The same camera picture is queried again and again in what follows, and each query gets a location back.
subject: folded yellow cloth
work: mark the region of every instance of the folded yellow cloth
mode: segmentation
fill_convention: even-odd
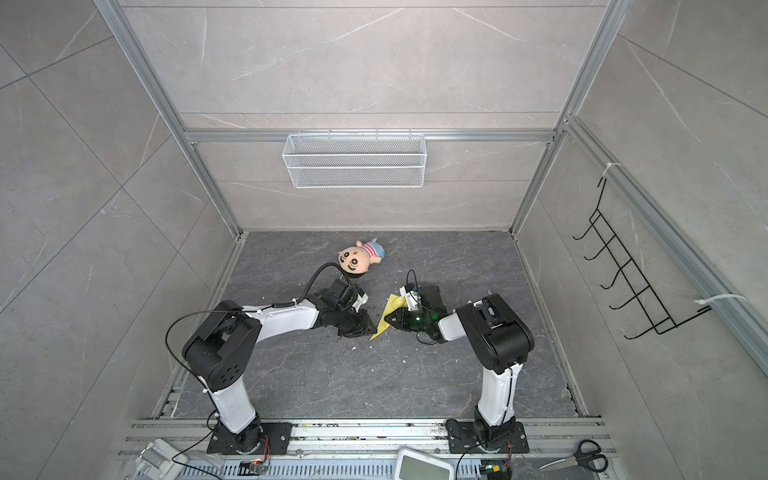
[[[389,328],[389,324],[384,320],[384,317],[394,312],[401,306],[406,306],[406,298],[404,296],[389,296],[389,300],[386,301],[386,306],[384,307],[384,313],[382,313],[382,318],[379,320],[379,326],[376,328],[376,333],[374,333],[373,336],[369,338],[369,340],[375,339]]]

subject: scissors handle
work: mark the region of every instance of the scissors handle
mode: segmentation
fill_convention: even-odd
[[[582,447],[584,444],[590,444],[594,446],[594,449],[589,450],[588,452],[585,452],[582,450]],[[593,472],[605,472],[608,470],[608,458],[601,454],[603,449],[592,440],[581,440],[578,444],[578,448],[576,449],[576,453],[574,453],[574,457],[576,458],[576,462],[581,465],[582,467],[586,468],[587,470],[591,470]],[[601,468],[597,468],[593,465],[599,465],[596,460],[602,459],[603,460],[603,466]]]

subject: mesh basket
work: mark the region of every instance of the mesh basket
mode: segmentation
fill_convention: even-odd
[[[419,134],[293,134],[283,159],[296,188],[421,187],[426,151]]]

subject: scissors blade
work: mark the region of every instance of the scissors blade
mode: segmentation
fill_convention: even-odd
[[[563,458],[562,460],[555,460],[547,465],[544,465],[539,470],[541,472],[548,472],[550,470],[560,470],[561,468],[575,467],[578,465],[576,457]]]

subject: white digital device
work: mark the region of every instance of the white digital device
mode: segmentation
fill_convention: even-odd
[[[455,480],[452,463],[416,450],[397,452],[395,480]]]

